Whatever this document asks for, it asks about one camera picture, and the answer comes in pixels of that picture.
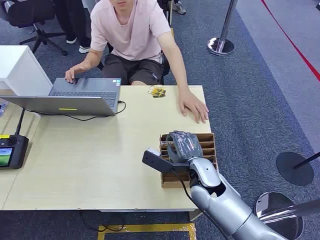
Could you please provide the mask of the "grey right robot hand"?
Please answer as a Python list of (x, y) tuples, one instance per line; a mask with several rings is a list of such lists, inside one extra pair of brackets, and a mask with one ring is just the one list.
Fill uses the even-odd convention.
[(186, 163), (192, 158), (202, 158), (203, 150), (195, 134), (185, 131), (172, 131), (166, 138), (172, 141), (167, 151), (171, 162), (175, 164)]

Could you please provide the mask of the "person's right hand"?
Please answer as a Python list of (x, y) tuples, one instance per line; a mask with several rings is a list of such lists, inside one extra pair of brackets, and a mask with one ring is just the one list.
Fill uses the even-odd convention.
[(67, 70), (65, 73), (65, 79), (70, 84), (72, 84), (75, 79), (75, 70), (73, 67), (71, 67), (70, 69)]

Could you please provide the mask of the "person's left hand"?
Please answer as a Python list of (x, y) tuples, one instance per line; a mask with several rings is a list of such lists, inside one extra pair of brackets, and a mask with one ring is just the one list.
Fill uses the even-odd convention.
[(192, 93), (188, 87), (178, 87), (178, 106), (184, 117), (187, 116), (187, 110), (192, 113), (197, 124), (200, 122), (205, 124), (209, 119), (208, 107)]

